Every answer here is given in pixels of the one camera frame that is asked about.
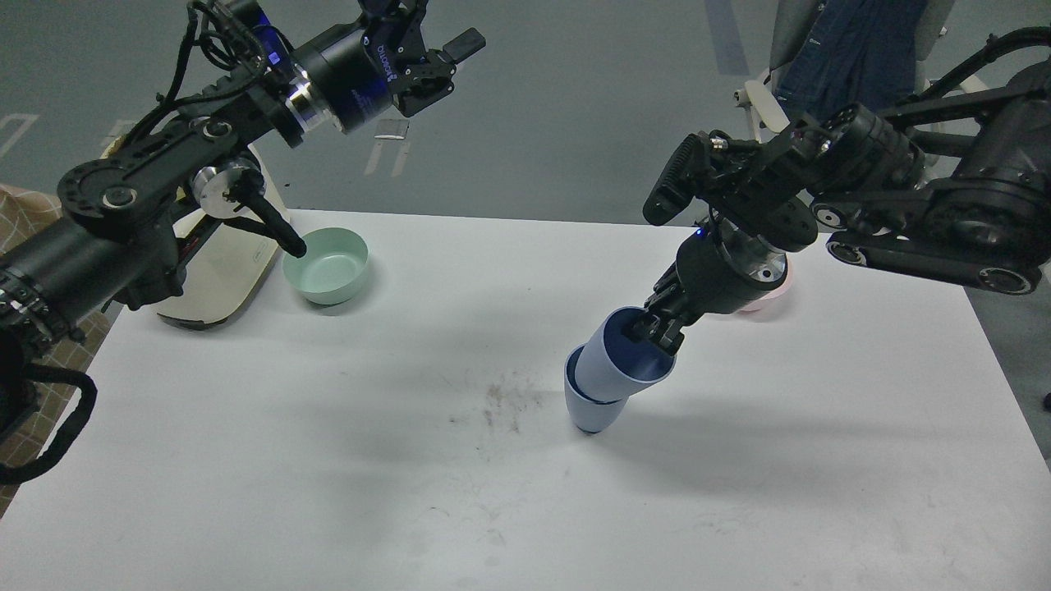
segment bowl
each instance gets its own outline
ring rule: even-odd
[[[369,247],[347,228],[322,228],[303,237],[307,253],[285,253],[285,279],[315,304],[331,306],[356,295],[368,282]]]

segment light blue cup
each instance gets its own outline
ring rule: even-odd
[[[322,228],[303,237],[307,253],[288,253],[282,262],[285,279],[304,298],[331,306],[346,302],[368,283],[369,247],[346,228]]]
[[[627,398],[667,378],[675,358],[623,329],[642,313],[620,308],[565,360],[565,406],[578,429],[598,433],[617,420]]]

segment plaid fabric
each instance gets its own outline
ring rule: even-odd
[[[6,252],[58,220],[61,207],[58,199],[0,184],[0,253]],[[60,343],[43,359],[45,365],[84,371],[109,331],[109,320],[96,312],[80,327],[87,333],[83,346],[70,341]],[[40,412],[33,415],[14,436],[0,444],[0,462],[21,466],[37,457],[56,427],[56,422],[76,391],[71,386],[38,386],[42,394]],[[0,487],[0,516],[3,516],[18,487]]]

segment screw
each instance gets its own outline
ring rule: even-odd
[[[838,228],[843,225],[843,219],[834,209],[822,207],[821,209],[818,209],[818,218],[822,223],[833,228]]]
[[[204,135],[209,138],[222,138],[223,136],[230,133],[233,129],[230,124],[225,121],[209,120],[204,125]]]
[[[858,250],[852,246],[847,246],[846,244],[829,242],[828,252],[831,253],[832,257],[836,257],[848,265],[865,264],[865,256],[861,253],[861,250]]]
[[[121,209],[135,203],[139,193],[131,187],[109,187],[102,192],[102,205],[109,209]]]

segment gray floor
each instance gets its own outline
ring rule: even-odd
[[[731,93],[765,67],[776,4],[436,0],[426,21],[431,45],[476,26],[489,46],[461,67],[452,97],[412,119],[407,141],[382,143],[371,166],[374,123],[350,137],[318,129],[292,151],[276,136],[259,146],[293,207],[642,223],[641,202],[686,133],[745,134]],[[0,0],[0,120],[37,116],[0,127],[0,179],[50,190],[97,157],[122,121],[148,110],[171,76],[183,5]],[[263,5],[295,43],[357,14],[349,0]],[[946,72],[990,33],[1049,22],[1047,0],[959,0],[927,73]],[[982,78],[1003,84],[1046,57],[1022,52]],[[215,77],[195,63],[186,88]],[[624,278],[625,289],[652,284],[661,270]],[[1051,414],[1039,408],[1051,389],[1051,288],[969,295],[1051,457]]]

